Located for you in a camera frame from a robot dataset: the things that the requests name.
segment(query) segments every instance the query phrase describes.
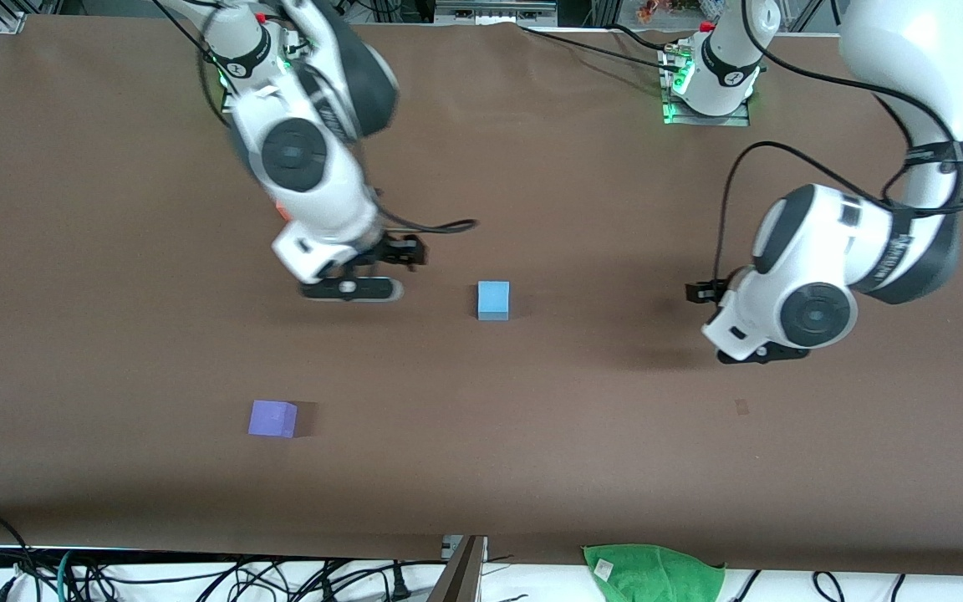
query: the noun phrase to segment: brown table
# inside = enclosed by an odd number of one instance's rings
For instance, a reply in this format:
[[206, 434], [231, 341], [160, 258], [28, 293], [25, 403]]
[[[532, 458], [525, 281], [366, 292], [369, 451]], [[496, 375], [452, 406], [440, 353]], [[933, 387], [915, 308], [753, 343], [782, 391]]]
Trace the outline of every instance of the brown table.
[[[870, 96], [772, 69], [749, 129], [664, 125], [645, 66], [511, 26], [360, 31], [402, 85], [367, 145], [387, 205], [481, 220], [428, 237], [417, 274], [387, 269], [406, 294], [379, 306], [295, 293], [268, 248], [282, 221], [169, 23], [0, 37], [0, 513], [22, 533], [379, 557], [489, 533], [518, 560], [641, 541], [963, 572], [963, 257], [932, 297], [864, 298], [843, 343], [768, 367], [718, 365], [711, 310], [681, 298], [750, 142], [883, 183], [901, 140]], [[773, 49], [842, 71], [832, 38]], [[746, 161], [725, 269], [811, 181]], [[487, 278], [512, 282], [507, 324], [471, 313]], [[255, 399], [312, 404], [313, 434], [249, 436]]]

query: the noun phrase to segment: white label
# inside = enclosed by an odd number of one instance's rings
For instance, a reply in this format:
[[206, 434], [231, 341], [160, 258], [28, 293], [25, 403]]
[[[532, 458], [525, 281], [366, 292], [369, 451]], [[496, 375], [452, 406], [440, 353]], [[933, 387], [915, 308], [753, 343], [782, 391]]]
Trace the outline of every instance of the white label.
[[615, 564], [611, 564], [608, 560], [601, 558], [597, 560], [597, 568], [593, 569], [593, 574], [597, 575], [605, 583], [608, 583], [608, 578], [612, 576], [612, 568], [614, 567]]

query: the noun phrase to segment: blue cube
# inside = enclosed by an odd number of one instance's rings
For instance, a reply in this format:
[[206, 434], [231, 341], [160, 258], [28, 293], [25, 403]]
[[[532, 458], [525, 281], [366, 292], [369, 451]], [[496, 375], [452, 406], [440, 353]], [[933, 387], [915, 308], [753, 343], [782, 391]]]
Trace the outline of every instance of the blue cube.
[[295, 404], [287, 401], [255, 400], [247, 434], [291, 439], [295, 436], [295, 412]]
[[481, 281], [478, 283], [478, 319], [482, 321], [507, 321], [512, 294], [512, 283], [505, 281]]

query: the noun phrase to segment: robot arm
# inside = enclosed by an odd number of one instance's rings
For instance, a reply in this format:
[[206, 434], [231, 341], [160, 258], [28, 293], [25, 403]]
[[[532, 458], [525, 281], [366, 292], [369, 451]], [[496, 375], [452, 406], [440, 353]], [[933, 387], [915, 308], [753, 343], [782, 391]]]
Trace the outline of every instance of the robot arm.
[[303, 45], [297, 31], [257, 17], [251, 3], [241, 0], [157, 0], [194, 24], [215, 60], [222, 66], [226, 87], [240, 93], [287, 71], [287, 58]]
[[375, 192], [348, 145], [391, 122], [399, 89], [389, 65], [325, 0], [282, 0], [280, 22], [243, 1], [160, 0], [198, 27], [232, 92], [230, 138], [288, 224], [273, 251], [305, 297], [393, 301], [378, 262], [425, 263], [418, 237], [382, 227]]
[[920, 100], [949, 132], [920, 108], [880, 95], [912, 145], [899, 202], [803, 186], [772, 206], [752, 264], [726, 283], [703, 328], [727, 363], [803, 357], [852, 330], [854, 290], [905, 304], [955, 269], [958, 217], [945, 209], [963, 193], [963, 0], [855, 0], [845, 19], [841, 51], [851, 71]]

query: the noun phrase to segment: purple cube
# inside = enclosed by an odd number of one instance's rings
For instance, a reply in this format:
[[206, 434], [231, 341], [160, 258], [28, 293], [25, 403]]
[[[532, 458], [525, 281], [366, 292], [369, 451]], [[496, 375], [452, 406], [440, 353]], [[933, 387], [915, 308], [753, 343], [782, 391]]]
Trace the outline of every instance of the purple cube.
[[287, 401], [255, 400], [247, 434], [291, 439], [295, 435], [295, 411], [295, 404]]

